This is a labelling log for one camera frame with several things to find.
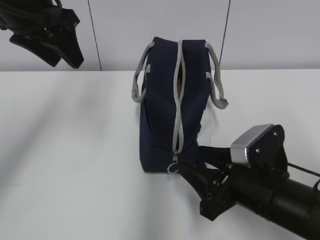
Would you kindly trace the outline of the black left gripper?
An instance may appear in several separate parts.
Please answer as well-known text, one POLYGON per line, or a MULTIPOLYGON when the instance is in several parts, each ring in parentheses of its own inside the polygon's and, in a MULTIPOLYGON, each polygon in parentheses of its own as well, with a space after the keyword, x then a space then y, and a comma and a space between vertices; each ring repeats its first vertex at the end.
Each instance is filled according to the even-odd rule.
POLYGON ((0 2, 0 29, 14 33, 9 42, 33 53, 52 67, 61 59, 72 68, 79 68, 84 62, 75 29, 79 23, 74 10, 64 8, 60 0, 0 2), (44 40, 46 47, 25 37, 48 29, 50 33, 44 40))

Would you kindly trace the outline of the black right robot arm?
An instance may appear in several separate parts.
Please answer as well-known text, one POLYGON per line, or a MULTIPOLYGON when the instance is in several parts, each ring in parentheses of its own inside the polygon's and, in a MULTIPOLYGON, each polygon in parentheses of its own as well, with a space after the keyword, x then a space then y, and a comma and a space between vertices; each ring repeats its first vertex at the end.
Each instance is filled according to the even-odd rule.
POLYGON ((290 179, 285 131, 279 124, 251 127, 230 147, 200 146, 209 167, 180 161, 178 173, 200 197, 210 221, 240 205, 306 240, 320 237, 320 191, 290 179))

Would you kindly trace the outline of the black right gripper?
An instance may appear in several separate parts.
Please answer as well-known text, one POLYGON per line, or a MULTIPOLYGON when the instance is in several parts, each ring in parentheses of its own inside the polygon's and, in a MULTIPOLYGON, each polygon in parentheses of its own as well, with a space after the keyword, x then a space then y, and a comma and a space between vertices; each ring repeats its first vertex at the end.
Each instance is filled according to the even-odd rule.
POLYGON ((217 169, 178 163, 178 173, 200 197, 200 214, 213 221, 236 204, 268 211, 276 190, 290 177, 284 141, 284 128, 274 124, 251 147, 251 167, 233 164, 229 147, 212 146, 199 146, 199 156, 217 169))

